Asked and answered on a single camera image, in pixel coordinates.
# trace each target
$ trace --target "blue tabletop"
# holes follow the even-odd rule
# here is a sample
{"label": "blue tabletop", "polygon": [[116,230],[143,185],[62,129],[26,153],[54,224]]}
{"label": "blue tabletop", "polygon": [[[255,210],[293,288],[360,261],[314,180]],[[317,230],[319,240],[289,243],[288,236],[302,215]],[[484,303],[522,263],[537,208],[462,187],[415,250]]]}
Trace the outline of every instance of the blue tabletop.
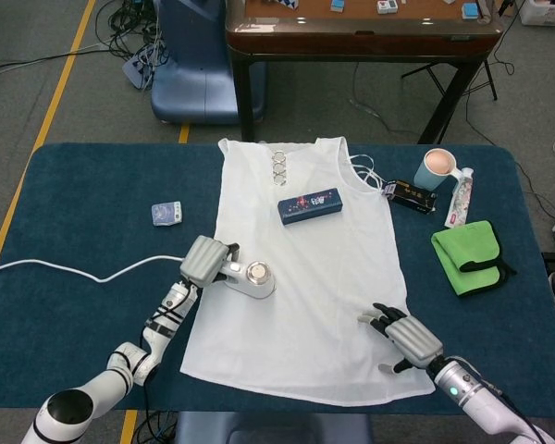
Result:
{"label": "blue tabletop", "polygon": [[[496,147],[449,145],[475,170],[469,221],[493,223],[518,275],[495,290],[454,295],[430,243],[443,228],[452,183],[438,211],[391,204],[401,268],[414,315],[524,413],[555,416],[555,308],[511,155]],[[352,145],[385,179],[411,179],[427,146]],[[108,276],[156,254],[184,255],[212,236],[222,154],[214,145],[58,144],[31,160],[0,263],[39,258]],[[152,204],[180,200],[183,222],[152,225]],[[105,368],[120,343],[137,342],[144,320],[179,278],[175,263],[144,265],[99,285],[36,265],[0,272],[0,407],[38,407],[60,389]],[[182,375],[194,311],[166,351],[152,405],[178,411],[458,413],[439,392],[374,407],[340,408],[255,394]],[[120,408],[141,408],[136,390]]]}

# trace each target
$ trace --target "mug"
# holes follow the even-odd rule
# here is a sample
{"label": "mug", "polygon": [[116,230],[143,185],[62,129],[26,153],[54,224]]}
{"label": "mug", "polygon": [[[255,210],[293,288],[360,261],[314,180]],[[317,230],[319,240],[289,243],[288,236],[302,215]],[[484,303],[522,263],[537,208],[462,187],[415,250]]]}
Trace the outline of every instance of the mug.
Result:
{"label": "mug", "polygon": [[413,178],[413,185],[433,191],[448,176],[459,180],[463,173],[456,167],[456,159],[450,151],[433,148],[425,153],[422,164],[417,168]]}

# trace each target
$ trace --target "white shirt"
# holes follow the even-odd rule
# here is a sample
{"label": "white shirt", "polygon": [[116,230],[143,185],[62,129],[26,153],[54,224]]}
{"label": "white shirt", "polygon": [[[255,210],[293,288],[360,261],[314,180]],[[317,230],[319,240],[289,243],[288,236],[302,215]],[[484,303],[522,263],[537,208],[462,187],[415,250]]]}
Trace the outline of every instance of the white shirt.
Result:
{"label": "white shirt", "polygon": [[[223,284],[203,292],[181,372],[259,393],[341,406],[431,393],[426,372],[383,374],[401,354],[357,316],[382,302],[407,312],[389,202],[353,171],[345,139],[314,144],[222,140],[215,239],[239,262],[266,262],[277,289],[256,300]],[[286,152],[284,186],[272,151]],[[283,226],[278,201],[337,188],[341,212]]]}

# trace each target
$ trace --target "gray carpet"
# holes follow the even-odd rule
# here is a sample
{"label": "gray carpet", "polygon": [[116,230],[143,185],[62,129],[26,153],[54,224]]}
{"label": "gray carpet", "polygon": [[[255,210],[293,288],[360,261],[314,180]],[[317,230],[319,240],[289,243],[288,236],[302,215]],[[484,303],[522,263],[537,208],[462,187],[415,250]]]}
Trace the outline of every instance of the gray carpet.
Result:
{"label": "gray carpet", "polygon": [[[103,4],[103,0],[98,0],[96,8]],[[0,1],[0,63],[66,52],[84,7],[81,0]],[[95,42],[93,20],[94,14],[82,45]],[[473,94],[469,116],[490,139],[514,154],[531,176],[536,191],[555,203],[555,156],[551,152],[555,140],[555,29],[527,28],[517,21],[499,50],[499,57],[513,62],[514,75],[508,76],[501,65],[492,66],[499,100],[491,100],[489,89]],[[0,76],[0,226],[63,64],[60,59]],[[400,74],[411,68],[362,64],[357,89],[358,95],[376,108],[391,127],[419,133],[439,93],[425,73],[401,81]],[[447,83],[451,68],[440,66],[435,70]],[[272,64],[269,107],[258,125],[258,139],[302,142],[317,136],[345,135],[350,142],[414,142],[416,136],[388,133],[378,120],[348,103],[352,71],[353,64]],[[119,59],[102,54],[80,56],[47,141],[175,142],[179,127],[158,122],[149,101],[148,92],[136,91],[125,80]],[[193,142],[216,142],[222,137],[238,138],[239,130],[191,128]],[[466,124],[464,100],[446,141],[485,142]],[[550,235],[552,220],[539,210],[531,196],[527,200],[541,249],[555,252]],[[494,382],[501,386],[501,381]],[[0,410],[0,444],[19,442],[33,415],[34,411],[28,410]],[[380,416],[373,421],[378,442],[382,443],[510,441],[509,437],[487,437],[463,416]],[[93,424],[86,442],[119,442],[122,422],[122,412],[106,415]],[[537,423],[555,436],[555,420]]]}

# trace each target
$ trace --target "green cloth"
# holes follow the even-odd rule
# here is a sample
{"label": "green cloth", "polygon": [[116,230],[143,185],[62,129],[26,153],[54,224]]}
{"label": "green cloth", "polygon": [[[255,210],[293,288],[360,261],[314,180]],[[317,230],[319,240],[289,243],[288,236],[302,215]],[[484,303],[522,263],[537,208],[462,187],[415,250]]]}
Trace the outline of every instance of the green cloth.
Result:
{"label": "green cloth", "polygon": [[486,220],[434,233],[432,244],[458,296],[498,287],[515,273],[503,262],[500,243]]}

